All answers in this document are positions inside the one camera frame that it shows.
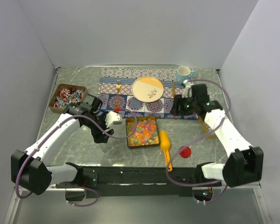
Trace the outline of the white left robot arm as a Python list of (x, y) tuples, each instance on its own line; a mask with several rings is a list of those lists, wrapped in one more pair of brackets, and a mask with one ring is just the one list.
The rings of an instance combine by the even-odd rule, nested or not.
[(15, 189), (27, 189), (40, 195), (50, 185), (67, 182), (76, 188), (84, 183), (83, 169), (73, 163), (50, 166), (50, 159), (79, 128), (90, 129), (95, 143), (107, 143), (114, 131), (110, 128), (122, 122), (116, 112), (99, 113), (103, 102), (91, 96), (90, 102), (69, 104), (57, 122), (33, 145), (24, 151), (16, 150), (11, 156), (11, 180)]

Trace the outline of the yellow plastic scoop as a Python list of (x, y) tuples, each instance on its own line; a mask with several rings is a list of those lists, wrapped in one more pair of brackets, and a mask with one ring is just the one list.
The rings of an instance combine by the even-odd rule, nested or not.
[(165, 131), (159, 131), (159, 139), (160, 139), (160, 149), (164, 153), (165, 157), (165, 163), (166, 166), (168, 166), (168, 172), (171, 172), (173, 170), (172, 164), (170, 162), (170, 148), (171, 148), (171, 143), (169, 140), (169, 137)]

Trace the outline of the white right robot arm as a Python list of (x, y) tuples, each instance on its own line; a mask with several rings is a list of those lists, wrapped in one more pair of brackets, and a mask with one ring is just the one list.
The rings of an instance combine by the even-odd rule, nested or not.
[(207, 95), (190, 98), (176, 95), (170, 112), (175, 116), (193, 112), (199, 115), (219, 139), (228, 156), (226, 163), (197, 165), (195, 181), (198, 185), (205, 186), (211, 180), (217, 180), (236, 187), (261, 180), (263, 150), (244, 139), (218, 101), (211, 101)]

